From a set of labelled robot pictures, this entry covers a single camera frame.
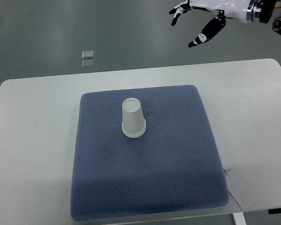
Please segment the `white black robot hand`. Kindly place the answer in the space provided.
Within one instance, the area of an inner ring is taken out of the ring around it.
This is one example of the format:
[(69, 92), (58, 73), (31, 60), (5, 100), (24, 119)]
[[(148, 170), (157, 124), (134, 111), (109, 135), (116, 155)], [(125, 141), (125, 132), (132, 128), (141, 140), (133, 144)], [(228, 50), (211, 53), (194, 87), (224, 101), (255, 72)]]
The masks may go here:
[(249, 0), (186, 0), (176, 5), (169, 11), (173, 15), (171, 26), (175, 26), (178, 18), (191, 10), (202, 10), (215, 15), (209, 21), (199, 35), (188, 44), (188, 47), (204, 44), (214, 38), (226, 25), (227, 18), (237, 18), (244, 23), (251, 21), (247, 10)]

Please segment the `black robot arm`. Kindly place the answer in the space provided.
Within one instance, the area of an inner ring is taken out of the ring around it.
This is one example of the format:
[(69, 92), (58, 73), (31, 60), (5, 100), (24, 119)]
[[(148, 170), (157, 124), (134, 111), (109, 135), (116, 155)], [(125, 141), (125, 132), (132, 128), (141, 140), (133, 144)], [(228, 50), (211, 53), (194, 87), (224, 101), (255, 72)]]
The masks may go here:
[[(275, 9), (281, 9), (281, 0), (251, 0), (246, 9), (246, 20), (249, 23), (255, 20), (268, 23)], [(273, 20), (272, 30), (281, 36), (281, 12)]]

